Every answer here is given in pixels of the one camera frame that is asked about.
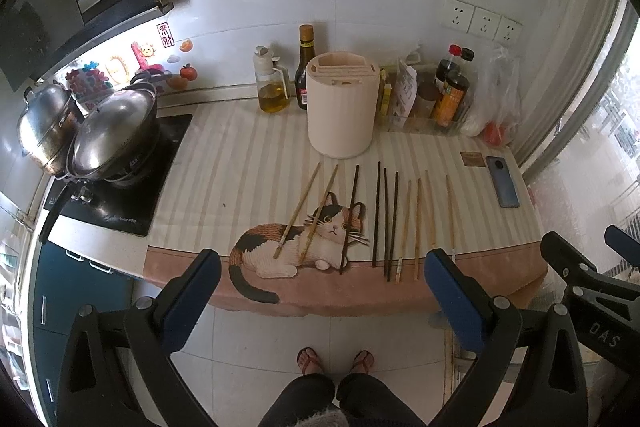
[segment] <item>cabinet handle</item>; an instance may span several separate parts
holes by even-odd
[[[84,257],[82,257],[80,254],[77,254],[77,253],[74,253],[74,252],[69,252],[68,250],[65,250],[65,253],[71,259],[74,259],[75,261],[80,261],[80,263],[82,263],[82,261],[84,261]]]
[[[47,378],[47,391],[49,391],[49,400],[51,403],[55,403],[56,399],[53,398],[53,389],[51,388],[51,381]]]
[[[97,264],[97,263],[94,263],[94,261],[92,261],[91,259],[89,259],[89,264],[90,264],[93,268],[95,268],[95,269],[97,269],[97,270],[100,270],[101,272],[105,272],[105,273],[113,273],[113,268],[111,268],[111,267],[109,267],[109,268],[105,268],[104,266],[101,266],[101,265],[99,265],[99,264]]]
[[[40,313],[40,324],[45,325],[47,323],[47,296],[42,296],[42,312]]]

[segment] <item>stove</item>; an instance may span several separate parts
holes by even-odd
[[[158,118],[160,139],[156,150],[149,158],[152,169],[139,182],[130,187],[114,187],[108,182],[89,182],[86,185],[90,196],[82,193],[81,198],[69,201],[61,215],[84,223],[118,230],[134,235],[147,235],[156,205],[169,174],[175,153],[191,122],[190,114]],[[65,182],[55,180],[44,205],[51,210],[56,198],[62,192]]]

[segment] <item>brown glass bottle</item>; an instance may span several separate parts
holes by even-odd
[[[296,70],[294,81],[296,84],[296,97],[300,109],[306,111],[306,65],[316,56],[314,48],[314,27],[311,24],[300,26],[300,63]]]

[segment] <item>plastic bag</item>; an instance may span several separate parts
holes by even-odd
[[[520,123],[520,60],[499,46],[478,75],[472,106],[460,127],[465,136],[477,136],[487,145],[508,144]]]

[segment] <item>counter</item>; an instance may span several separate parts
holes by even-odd
[[[424,281],[412,280],[415,203],[406,245],[407,266],[399,285],[383,282],[382,274],[378,273],[382,268],[370,266],[370,246],[357,243],[348,249],[350,267],[343,275],[334,269],[318,269],[326,266],[312,263],[310,267],[300,267],[297,275],[290,279],[264,279],[245,261],[241,267],[244,278],[255,287],[279,295],[278,304],[252,301],[240,295],[228,279],[228,257],[238,239],[257,225],[287,223],[318,162],[321,169],[295,224],[304,231],[303,221],[318,207],[335,164],[339,165],[332,187],[335,203],[348,206],[354,169],[359,164],[356,201],[362,203],[360,231],[370,244],[376,168],[380,161],[388,171],[390,196],[396,170],[400,176],[396,256],[400,250],[407,181],[413,182],[415,201],[416,180],[424,179],[428,171],[435,202],[434,243],[447,251],[450,241],[446,174],[452,181],[456,200],[456,261],[463,271],[476,277],[489,293],[503,295],[513,295],[542,280],[546,273],[546,263],[538,248],[542,232],[508,149],[491,149],[478,139],[462,136],[376,132],[365,153],[338,161],[319,155],[311,147],[306,137],[306,115],[297,107],[267,115],[258,109],[255,100],[237,100],[202,104],[187,110],[178,108],[173,114],[187,111],[193,111],[194,118],[167,177],[147,237],[112,232],[63,217],[53,228],[51,240],[159,285],[180,275],[194,252],[211,248],[221,255],[224,263],[224,278],[211,302],[227,309],[287,315],[308,312],[357,315],[436,309]],[[516,186],[520,207],[500,208],[488,170],[466,167],[461,151],[503,156]],[[383,199],[380,245],[384,244],[382,202]],[[423,205],[419,250],[422,257],[431,242],[427,215]],[[383,256],[383,248],[378,256]],[[287,275],[295,273],[294,268],[287,268]]]

